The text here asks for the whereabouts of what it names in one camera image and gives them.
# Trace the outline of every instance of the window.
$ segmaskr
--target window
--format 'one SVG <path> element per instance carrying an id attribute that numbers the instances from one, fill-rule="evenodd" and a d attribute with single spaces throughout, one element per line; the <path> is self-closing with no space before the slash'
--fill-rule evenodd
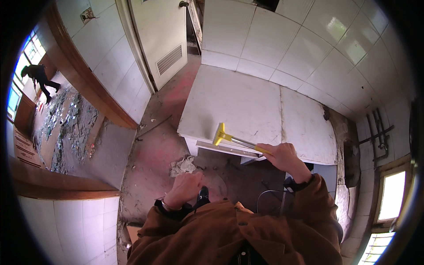
<path id="1" fill-rule="evenodd" d="M 395 235 L 396 225 L 402 221 L 402 208 L 412 182 L 410 160 L 407 155 L 378 168 L 380 186 L 374 191 L 378 193 L 377 208 L 360 265 L 374 264 L 380 258 Z"/>
<path id="2" fill-rule="evenodd" d="M 389 245 L 395 232 L 371 234 L 368 245 L 358 265 L 374 264 Z"/>

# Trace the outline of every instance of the wooden door frame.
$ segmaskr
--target wooden door frame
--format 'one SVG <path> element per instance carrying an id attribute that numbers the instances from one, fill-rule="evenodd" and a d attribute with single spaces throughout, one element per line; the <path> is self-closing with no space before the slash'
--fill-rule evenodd
<path id="1" fill-rule="evenodd" d="M 47 8 L 39 26 L 40 41 L 44 34 L 46 40 L 56 42 L 46 45 L 46 53 L 72 86 L 116 125 L 137 129 L 138 124 L 108 93 L 78 52 L 62 22 L 56 2 L 53 1 Z"/>

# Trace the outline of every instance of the tile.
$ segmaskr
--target tile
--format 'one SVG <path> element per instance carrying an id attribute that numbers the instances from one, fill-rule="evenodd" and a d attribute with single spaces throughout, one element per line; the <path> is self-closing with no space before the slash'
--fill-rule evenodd
<path id="1" fill-rule="evenodd" d="M 78 244 L 84 239 L 83 220 L 56 223 L 62 245 Z"/>
<path id="2" fill-rule="evenodd" d="M 131 116 L 131 118 L 135 120 L 136 123 L 141 122 L 141 118 L 143 118 L 144 111 L 146 110 L 147 104 L 149 103 L 151 96 L 152 94 L 150 93 L 150 90 L 147 88 L 146 83 L 144 83 L 140 87 L 140 90 L 138 91 L 138 94 L 131 106 L 130 112 L 128 113 Z"/>
<path id="3" fill-rule="evenodd" d="M 320 36 L 301 27 L 277 69 L 306 80 L 332 48 Z"/>
<path id="4" fill-rule="evenodd" d="M 306 82 L 335 98 L 341 98 L 346 91 L 340 88 L 346 85 L 347 75 L 352 69 L 353 64 L 333 49 Z"/>
<path id="5" fill-rule="evenodd" d="M 392 134 L 394 159 L 399 159 L 411 152 L 409 144 L 409 127 L 402 126 L 394 128 Z"/>
<path id="6" fill-rule="evenodd" d="M 302 25 L 335 46 L 358 10 L 352 0 L 316 0 Z"/>
<path id="7" fill-rule="evenodd" d="M 365 136 L 365 121 L 364 119 L 361 119 L 359 122 L 356 123 L 356 130 L 358 133 L 358 140 L 362 141 L 365 140 L 367 137 Z"/>
<path id="8" fill-rule="evenodd" d="M 77 244 L 62 244 L 62 249 L 68 264 L 86 264 L 90 261 L 84 239 Z"/>
<path id="9" fill-rule="evenodd" d="M 409 92 L 410 88 L 414 88 L 411 64 L 406 54 L 406 49 L 402 45 L 400 37 L 396 33 L 395 28 L 391 23 L 384 30 L 381 38 L 393 60 L 402 87 Z"/>
<path id="10" fill-rule="evenodd" d="M 381 35 L 389 23 L 383 10 L 381 10 L 373 0 L 365 0 L 361 10 L 364 11 L 365 15 L 371 20 L 378 33 Z"/>
<path id="11" fill-rule="evenodd" d="M 302 93 L 305 96 L 308 96 L 308 97 L 310 97 L 312 99 L 315 99 L 316 101 L 319 101 L 319 99 L 325 94 L 324 92 L 322 92 L 318 88 L 316 88 L 313 85 L 308 84 L 306 82 L 304 82 L 299 87 L 299 89 L 297 90 L 297 92 Z"/>
<path id="12" fill-rule="evenodd" d="M 140 87 L 138 90 L 133 89 L 126 76 L 124 76 L 113 94 L 113 98 L 127 113 L 129 113 L 139 90 Z"/>
<path id="13" fill-rule="evenodd" d="M 105 249 L 110 249 L 111 247 L 116 246 L 116 238 L 112 239 L 109 242 L 106 242 L 104 246 L 105 246 Z"/>
<path id="14" fill-rule="evenodd" d="M 364 4 L 364 0 L 353 0 L 359 7 L 362 6 L 362 4 Z"/>
<path id="15" fill-rule="evenodd" d="M 134 62 L 130 69 L 128 70 L 127 74 L 125 75 L 127 78 L 129 84 L 134 90 L 140 89 L 140 87 L 144 84 L 144 78 L 140 72 L 140 69 L 138 68 L 138 65 L 136 62 Z"/>
<path id="16" fill-rule="evenodd" d="M 240 57 L 255 9 L 236 1 L 206 1 L 202 48 Z"/>
<path id="17" fill-rule="evenodd" d="M 241 58 L 276 68 L 299 31 L 300 25 L 257 7 Z"/>
<path id="18" fill-rule="evenodd" d="M 311 9 L 314 0 L 284 0 L 279 1 L 275 13 L 290 18 L 302 24 Z"/>
<path id="19" fill-rule="evenodd" d="M 361 186 L 359 192 L 374 191 L 374 169 L 366 169 L 361 171 Z"/>
<path id="20" fill-rule="evenodd" d="M 84 237 L 103 231 L 103 214 L 83 219 Z"/>
<path id="21" fill-rule="evenodd" d="M 93 14 L 97 17 L 101 12 L 105 11 L 108 7 L 115 4 L 114 0 L 90 0 L 91 9 Z"/>
<path id="22" fill-rule="evenodd" d="M 362 192 L 359 194 L 356 216 L 370 215 L 373 192 Z"/>
<path id="23" fill-rule="evenodd" d="M 368 152 L 368 147 L 370 142 L 365 142 L 359 145 L 359 153 L 360 153 L 360 168 L 361 171 L 370 169 L 370 160 L 372 160 L 372 154 L 370 156 Z"/>
<path id="24" fill-rule="evenodd" d="M 104 253 L 103 231 L 86 237 L 84 240 L 89 260 L 92 260 L 98 255 Z"/>
<path id="25" fill-rule="evenodd" d="M 400 97 L 402 94 L 395 66 L 381 39 L 376 42 L 356 68 L 370 83 L 383 103 Z"/>
<path id="26" fill-rule="evenodd" d="M 111 95 L 115 93 L 124 78 L 124 74 L 112 53 L 106 54 L 93 73 Z"/>
<path id="27" fill-rule="evenodd" d="M 302 80 L 278 70 L 274 71 L 269 81 L 288 87 L 295 91 L 303 84 Z"/>
<path id="28" fill-rule="evenodd" d="M 118 210 L 103 215 L 103 230 L 117 225 Z"/>
<path id="29" fill-rule="evenodd" d="M 56 222 L 75 222 L 82 220 L 82 201 L 54 201 Z"/>
<path id="30" fill-rule="evenodd" d="M 368 215 L 364 216 L 355 216 L 353 220 L 352 230 L 350 232 L 350 237 L 362 238 L 368 223 Z"/>
<path id="31" fill-rule="evenodd" d="M 334 109 L 335 107 L 340 105 L 340 102 L 338 102 L 335 98 L 333 98 L 332 96 L 330 96 L 329 94 L 326 94 L 326 93 L 324 93 L 324 95 L 322 95 L 322 97 L 319 99 L 319 102 L 323 103 L 324 105 L 326 105 L 330 109 Z"/>
<path id="32" fill-rule="evenodd" d="M 351 63 L 356 65 L 379 38 L 371 21 L 359 11 L 352 25 L 335 46 Z"/>
<path id="33" fill-rule="evenodd" d="M 94 259 L 90 260 L 90 262 L 88 264 L 89 265 L 104 265 L 104 264 L 106 264 L 105 254 L 102 253 L 102 254 L 98 255 Z"/>
<path id="34" fill-rule="evenodd" d="M 348 107 L 346 107 L 343 104 L 338 105 L 337 107 L 334 108 L 334 110 L 337 111 L 338 113 L 342 114 L 345 117 L 349 117 L 353 113 L 353 111 L 351 111 Z"/>
<path id="35" fill-rule="evenodd" d="M 73 37 L 82 27 L 84 23 L 82 22 L 80 15 L 82 12 L 87 10 L 90 7 L 88 0 L 77 0 L 77 1 L 57 1 L 57 9 L 62 18 L 63 25 L 70 37 Z"/>
<path id="36" fill-rule="evenodd" d="M 116 5 L 112 5 L 101 12 L 96 20 L 109 49 L 112 49 L 125 35 Z"/>
<path id="37" fill-rule="evenodd" d="M 105 265 L 113 265 L 117 262 L 116 246 L 106 250 Z"/>
<path id="38" fill-rule="evenodd" d="M 355 257 L 358 248 L 361 244 L 362 238 L 348 237 L 340 245 L 340 254 L 342 257 Z"/>
<path id="39" fill-rule="evenodd" d="M 88 218 L 103 214 L 105 199 L 85 200 L 82 203 L 82 216 Z"/>
<path id="40" fill-rule="evenodd" d="M 72 41 L 92 71 L 110 50 L 96 20 L 90 20 Z"/>
<path id="41" fill-rule="evenodd" d="M 224 53 L 217 53 L 205 49 L 202 50 L 202 64 L 235 71 L 237 69 L 239 60 L 239 57 L 227 55 Z"/>
<path id="42" fill-rule="evenodd" d="M 134 54 L 128 44 L 127 37 L 124 35 L 110 51 L 121 68 L 122 73 L 126 74 L 135 62 Z"/>
<path id="43" fill-rule="evenodd" d="M 116 241 L 116 226 L 110 227 L 103 231 L 103 244 L 109 243 L 113 240 Z"/>
<path id="44" fill-rule="evenodd" d="M 269 80 L 272 73 L 274 72 L 274 69 L 253 61 L 240 59 L 240 62 L 237 66 L 237 72 Z"/>

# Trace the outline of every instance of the wooden plank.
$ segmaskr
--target wooden plank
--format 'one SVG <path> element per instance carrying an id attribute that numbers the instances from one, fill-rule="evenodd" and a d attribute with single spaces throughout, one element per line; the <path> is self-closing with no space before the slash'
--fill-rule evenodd
<path id="1" fill-rule="evenodd" d="M 92 200 L 119 196 L 119 190 L 77 191 L 58 190 L 14 180 L 18 195 L 45 200 Z"/>

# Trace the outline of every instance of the window frame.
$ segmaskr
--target window frame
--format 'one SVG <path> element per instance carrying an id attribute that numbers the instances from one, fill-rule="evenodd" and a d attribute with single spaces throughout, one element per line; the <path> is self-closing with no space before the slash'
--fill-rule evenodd
<path id="1" fill-rule="evenodd" d="M 413 175 L 412 169 L 413 169 L 413 166 L 411 164 L 410 154 L 403 156 L 393 162 L 390 162 L 383 166 L 378 167 L 379 183 L 377 185 L 379 188 L 378 188 L 378 199 L 377 199 L 376 211 L 375 211 L 374 220 L 371 227 L 372 234 L 388 233 L 393 221 L 399 218 L 399 216 L 401 216 L 406 199 L 407 199 L 407 195 L 409 193 L 411 183 L 412 183 L 412 175 Z M 383 199 L 382 197 L 383 197 L 383 190 L 384 190 L 384 179 L 388 176 L 391 176 L 393 174 L 396 174 L 402 171 L 405 171 L 405 183 L 404 183 L 402 204 L 401 204 L 399 215 L 395 218 L 378 221 L 378 216 L 380 215 L 381 203 Z"/>

